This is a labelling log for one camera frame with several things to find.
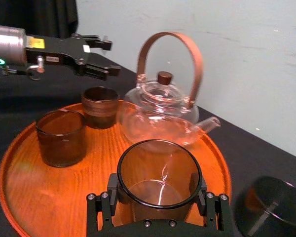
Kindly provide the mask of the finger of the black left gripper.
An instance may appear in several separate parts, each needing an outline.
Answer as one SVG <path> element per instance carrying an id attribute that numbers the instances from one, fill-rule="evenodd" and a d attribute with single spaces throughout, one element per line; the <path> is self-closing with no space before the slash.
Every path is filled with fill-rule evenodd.
<path id="1" fill-rule="evenodd" d="M 86 64 L 82 61 L 78 61 L 75 65 L 75 71 L 79 76 L 88 76 L 100 80 L 107 80 L 108 77 L 117 77 L 120 70 L 120 66 L 102 67 L 94 64 Z"/>
<path id="2" fill-rule="evenodd" d="M 100 39 L 98 35 L 71 34 L 71 37 L 84 40 L 90 48 L 100 48 L 105 51 L 111 51 L 112 42 L 107 39 Z"/>

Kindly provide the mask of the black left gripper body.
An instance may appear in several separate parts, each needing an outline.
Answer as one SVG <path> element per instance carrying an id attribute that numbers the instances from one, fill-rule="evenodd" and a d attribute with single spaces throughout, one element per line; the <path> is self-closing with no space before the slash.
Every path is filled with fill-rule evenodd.
<path id="1" fill-rule="evenodd" d="M 46 65 L 66 66 L 78 75 L 85 74 L 90 47 L 82 37 L 59 39 L 42 36 L 28 36 L 26 46 L 27 63 L 37 63 L 39 56 Z"/>

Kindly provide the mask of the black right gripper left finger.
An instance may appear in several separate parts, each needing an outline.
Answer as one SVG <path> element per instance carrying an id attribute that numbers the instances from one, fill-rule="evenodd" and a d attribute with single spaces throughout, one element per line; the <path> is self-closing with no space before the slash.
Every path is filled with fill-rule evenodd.
<path id="1" fill-rule="evenodd" d="M 116 173 L 109 177 L 107 191 L 100 195 L 90 193 L 86 196 L 87 202 L 87 234 L 117 234 L 118 229 L 112 223 L 117 205 L 117 183 Z M 102 228 L 98 229 L 98 213 L 102 214 Z"/>

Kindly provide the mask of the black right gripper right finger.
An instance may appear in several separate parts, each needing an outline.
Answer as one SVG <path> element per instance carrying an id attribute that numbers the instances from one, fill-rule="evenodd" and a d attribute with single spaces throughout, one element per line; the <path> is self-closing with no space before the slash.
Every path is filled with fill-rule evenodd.
<path id="1" fill-rule="evenodd" d="M 189 224 L 190 232 L 231 232 L 231 211 L 228 195 L 218 196 L 207 191 L 201 174 L 192 173 L 189 183 L 191 203 L 195 203 L 198 213 L 203 217 L 203 226 Z"/>

